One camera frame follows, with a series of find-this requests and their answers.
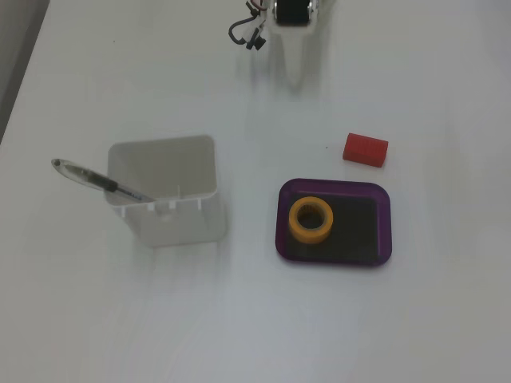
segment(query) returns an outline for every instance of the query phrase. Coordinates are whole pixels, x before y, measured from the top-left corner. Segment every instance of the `orange ring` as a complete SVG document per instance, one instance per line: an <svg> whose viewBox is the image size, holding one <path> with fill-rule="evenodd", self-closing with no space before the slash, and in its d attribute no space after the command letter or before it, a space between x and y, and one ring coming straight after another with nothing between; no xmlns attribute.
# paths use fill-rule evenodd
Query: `orange ring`
<svg viewBox="0 0 511 383"><path fill-rule="evenodd" d="M306 229L298 221L299 215L315 211L323 217L323 224L317 229ZM316 197L305 197L296 201L289 211L289 230L301 243L316 244L328 238L334 224L334 213L328 203Z"/></svg>

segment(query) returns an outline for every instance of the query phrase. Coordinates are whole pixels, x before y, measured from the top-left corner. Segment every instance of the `red rectangular block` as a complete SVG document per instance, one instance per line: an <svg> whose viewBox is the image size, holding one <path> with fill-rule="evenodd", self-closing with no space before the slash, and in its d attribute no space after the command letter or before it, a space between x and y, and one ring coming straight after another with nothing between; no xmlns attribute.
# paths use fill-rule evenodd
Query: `red rectangular block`
<svg viewBox="0 0 511 383"><path fill-rule="evenodd" d="M381 168L388 148L388 141L350 133L344 148L343 159Z"/></svg>

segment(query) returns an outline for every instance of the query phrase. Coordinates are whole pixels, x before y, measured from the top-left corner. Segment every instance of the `purple tray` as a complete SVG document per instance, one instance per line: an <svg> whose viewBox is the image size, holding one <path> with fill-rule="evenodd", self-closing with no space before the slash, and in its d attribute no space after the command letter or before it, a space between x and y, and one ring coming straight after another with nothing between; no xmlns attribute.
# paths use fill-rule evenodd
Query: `purple tray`
<svg viewBox="0 0 511 383"><path fill-rule="evenodd" d="M331 263L348 263L363 266L381 266L387 262L392 254L392 232L390 220L390 197L376 184L360 182L331 181L331 180L303 180L296 179L286 182L280 189L279 207L277 212L277 228L275 245L277 251L285 259L299 262L314 262L299 259L287 251L287 221L292 196L296 194L324 195L325 197L355 197L372 199L376 206L377 248L378 255L375 261L368 263L331 261Z"/></svg>

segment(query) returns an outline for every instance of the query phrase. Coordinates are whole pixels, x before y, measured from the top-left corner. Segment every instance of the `white table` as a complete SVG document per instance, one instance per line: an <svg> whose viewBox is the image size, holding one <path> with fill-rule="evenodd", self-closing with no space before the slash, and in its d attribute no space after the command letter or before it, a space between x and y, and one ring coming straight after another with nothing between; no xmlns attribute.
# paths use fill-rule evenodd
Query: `white table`
<svg viewBox="0 0 511 383"><path fill-rule="evenodd" d="M0 146L0 381L509 381L511 2L339 1L299 92L229 41L245 12L53 0ZM183 132L216 140L222 243L144 248L50 167ZM341 161L349 132L384 169ZM391 261L284 262L295 177L382 185Z"/></svg>

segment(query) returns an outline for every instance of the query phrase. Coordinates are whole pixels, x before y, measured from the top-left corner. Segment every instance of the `ballpoint pen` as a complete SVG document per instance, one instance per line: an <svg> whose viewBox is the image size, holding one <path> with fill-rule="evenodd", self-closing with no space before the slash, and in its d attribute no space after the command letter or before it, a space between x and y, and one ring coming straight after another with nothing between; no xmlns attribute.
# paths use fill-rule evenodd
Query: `ballpoint pen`
<svg viewBox="0 0 511 383"><path fill-rule="evenodd" d="M154 201L153 198L143 195L138 191L134 191L125 185L121 185L107 176L103 176L99 173L93 172L92 170L83 168L82 166L76 165L70 161L55 159L51 161L51 164L55 170L57 170L57 172L62 174L65 178L90 188L103 190L105 192L107 191L138 203Z"/></svg>

